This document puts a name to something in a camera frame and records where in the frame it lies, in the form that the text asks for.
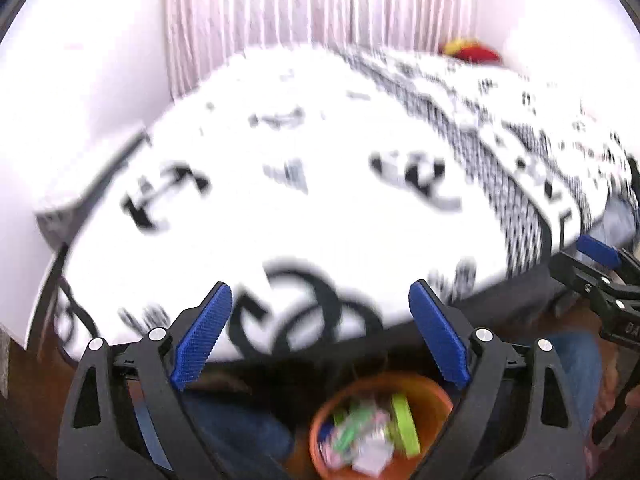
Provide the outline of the right hand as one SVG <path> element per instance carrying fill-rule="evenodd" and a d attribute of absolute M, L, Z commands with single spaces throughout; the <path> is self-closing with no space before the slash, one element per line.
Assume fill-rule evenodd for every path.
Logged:
<path fill-rule="evenodd" d="M 616 353 L 611 353 L 609 356 L 606 356 L 603 361 L 602 380 L 597 396 L 596 407 L 594 408 L 594 425 L 591 429 L 591 441 L 593 444 L 600 444 L 603 441 L 603 439 L 600 439 L 601 431 L 598 422 L 614 410 L 618 395 L 618 383 L 620 382 L 617 361 L 618 355 Z"/>

